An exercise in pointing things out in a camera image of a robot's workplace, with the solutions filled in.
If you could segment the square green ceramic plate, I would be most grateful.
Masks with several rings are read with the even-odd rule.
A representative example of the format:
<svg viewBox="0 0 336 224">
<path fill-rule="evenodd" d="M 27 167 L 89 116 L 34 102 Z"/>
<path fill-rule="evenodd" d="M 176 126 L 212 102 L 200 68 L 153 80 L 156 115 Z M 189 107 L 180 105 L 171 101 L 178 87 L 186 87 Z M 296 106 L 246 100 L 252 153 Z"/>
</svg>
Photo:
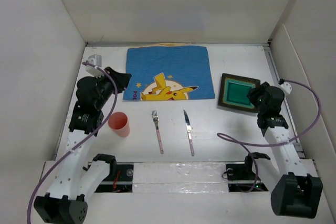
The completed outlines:
<svg viewBox="0 0 336 224">
<path fill-rule="evenodd" d="M 217 105 L 222 108 L 257 113 L 257 108 L 247 98 L 250 89 L 260 86 L 260 80 L 223 73 Z"/>
</svg>

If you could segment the pink plastic cup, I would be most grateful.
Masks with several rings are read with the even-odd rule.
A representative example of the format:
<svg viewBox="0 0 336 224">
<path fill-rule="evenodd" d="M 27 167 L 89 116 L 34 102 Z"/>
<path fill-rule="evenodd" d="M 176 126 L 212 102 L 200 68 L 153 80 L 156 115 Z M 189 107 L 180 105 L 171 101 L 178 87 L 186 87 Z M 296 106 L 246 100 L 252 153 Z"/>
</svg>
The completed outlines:
<svg viewBox="0 0 336 224">
<path fill-rule="evenodd" d="M 108 119 L 108 126 L 120 137 L 127 137 L 130 133 L 129 120 L 123 112 L 111 114 Z"/>
</svg>

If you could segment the fork with pink handle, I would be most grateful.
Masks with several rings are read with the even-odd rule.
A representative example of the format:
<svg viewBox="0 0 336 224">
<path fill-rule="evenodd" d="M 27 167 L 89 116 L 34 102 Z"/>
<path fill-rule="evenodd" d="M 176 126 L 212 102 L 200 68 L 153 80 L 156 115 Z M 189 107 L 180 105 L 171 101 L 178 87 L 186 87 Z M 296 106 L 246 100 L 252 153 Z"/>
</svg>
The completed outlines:
<svg viewBox="0 0 336 224">
<path fill-rule="evenodd" d="M 156 110 L 152 111 L 152 119 L 155 125 L 155 130 L 156 130 L 156 135 L 159 143 L 159 148 L 160 148 L 160 153 L 164 154 L 164 149 L 163 149 L 163 144 L 162 144 L 162 139 L 160 135 L 160 130 L 159 130 L 159 118 Z"/>
</svg>

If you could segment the blue Pikachu placemat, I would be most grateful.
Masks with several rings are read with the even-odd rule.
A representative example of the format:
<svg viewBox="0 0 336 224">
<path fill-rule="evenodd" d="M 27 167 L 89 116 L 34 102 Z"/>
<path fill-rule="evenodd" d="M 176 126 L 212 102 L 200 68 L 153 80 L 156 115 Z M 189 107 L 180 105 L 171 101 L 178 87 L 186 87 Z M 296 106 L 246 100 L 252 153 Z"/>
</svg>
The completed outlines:
<svg viewBox="0 0 336 224">
<path fill-rule="evenodd" d="M 152 46 L 127 51 L 131 80 L 125 101 L 201 100 L 215 97 L 208 50 L 203 46 Z"/>
</svg>

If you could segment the knife with pink handle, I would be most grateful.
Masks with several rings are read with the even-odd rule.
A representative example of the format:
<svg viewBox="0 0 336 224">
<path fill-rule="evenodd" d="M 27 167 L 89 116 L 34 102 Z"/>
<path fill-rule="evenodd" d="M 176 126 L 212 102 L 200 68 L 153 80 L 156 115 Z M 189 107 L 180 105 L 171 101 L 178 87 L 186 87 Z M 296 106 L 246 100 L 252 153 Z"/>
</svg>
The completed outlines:
<svg viewBox="0 0 336 224">
<path fill-rule="evenodd" d="M 188 142 L 190 145 L 191 155 L 194 156 L 195 152 L 194 152 L 193 140 L 192 140 L 192 135 L 191 135 L 192 127 L 190 125 L 190 120 L 187 115 L 187 112 L 185 110 L 183 110 L 183 112 L 184 112 L 184 118 L 185 118 L 185 123 L 186 123 L 186 130 L 187 130 L 187 136 L 188 136 Z"/>
</svg>

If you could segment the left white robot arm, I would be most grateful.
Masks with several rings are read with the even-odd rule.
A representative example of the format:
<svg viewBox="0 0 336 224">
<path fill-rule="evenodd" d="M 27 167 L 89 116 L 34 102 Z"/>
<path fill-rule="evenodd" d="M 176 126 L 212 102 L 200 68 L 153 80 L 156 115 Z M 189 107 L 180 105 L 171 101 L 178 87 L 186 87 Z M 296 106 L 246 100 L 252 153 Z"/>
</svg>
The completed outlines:
<svg viewBox="0 0 336 224">
<path fill-rule="evenodd" d="M 117 175 L 116 159 L 98 154 L 86 171 L 83 166 L 98 131 L 108 121 L 102 108 L 111 96 L 117 97 L 131 79 L 110 67 L 101 69 L 91 63 L 85 66 L 98 74 L 77 82 L 77 91 L 65 154 L 41 178 L 29 200 L 27 223 L 35 209 L 45 223 L 83 223 L 88 201 L 101 182 Z"/>
</svg>

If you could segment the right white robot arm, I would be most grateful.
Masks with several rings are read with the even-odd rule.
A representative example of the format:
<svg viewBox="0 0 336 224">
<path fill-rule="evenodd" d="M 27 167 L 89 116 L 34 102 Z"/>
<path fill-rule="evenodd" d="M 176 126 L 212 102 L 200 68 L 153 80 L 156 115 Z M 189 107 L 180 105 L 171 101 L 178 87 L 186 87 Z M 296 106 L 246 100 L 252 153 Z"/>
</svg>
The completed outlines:
<svg viewBox="0 0 336 224">
<path fill-rule="evenodd" d="M 280 114 L 285 96 L 291 90 L 291 85 L 281 80 L 278 87 L 264 82 L 248 91 L 249 101 L 258 110 L 258 127 L 277 165 L 274 166 L 266 154 L 253 153 L 256 161 L 245 163 L 243 173 L 247 178 L 258 176 L 261 179 L 270 192 L 275 215 L 313 219 L 317 214 L 323 184 L 302 164 L 289 136 L 288 124 Z"/>
</svg>

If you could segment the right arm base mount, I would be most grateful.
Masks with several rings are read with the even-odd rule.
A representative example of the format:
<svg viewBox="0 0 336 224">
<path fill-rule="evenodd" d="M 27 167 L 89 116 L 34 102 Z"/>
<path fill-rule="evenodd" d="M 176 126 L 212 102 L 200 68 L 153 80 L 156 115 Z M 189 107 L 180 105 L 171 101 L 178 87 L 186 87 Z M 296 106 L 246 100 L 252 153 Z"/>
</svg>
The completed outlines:
<svg viewBox="0 0 336 224">
<path fill-rule="evenodd" d="M 243 162 L 228 163 L 225 165 L 225 171 L 222 173 L 222 178 L 227 181 L 228 191 L 246 192 L 252 188 L 252 191 L 268 191 L 267 187 L 260 179 L 257 180 L 255 186 L 255 173 L 250 168 L 245 168 Z"/>
</svg>

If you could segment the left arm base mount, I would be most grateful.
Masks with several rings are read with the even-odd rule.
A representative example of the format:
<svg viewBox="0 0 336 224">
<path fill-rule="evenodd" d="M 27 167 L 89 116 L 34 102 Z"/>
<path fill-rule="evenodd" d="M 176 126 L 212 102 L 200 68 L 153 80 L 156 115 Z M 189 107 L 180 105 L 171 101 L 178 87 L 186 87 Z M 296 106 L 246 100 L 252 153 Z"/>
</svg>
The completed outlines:
<svg viewBox="0 0 336 224">
<path fill-rule="evenodd" d="M 133 175 L 133 163 L 117 163 L 112 174 L 100 183 L 96 193 L 131 193 Z"/>
</svg>

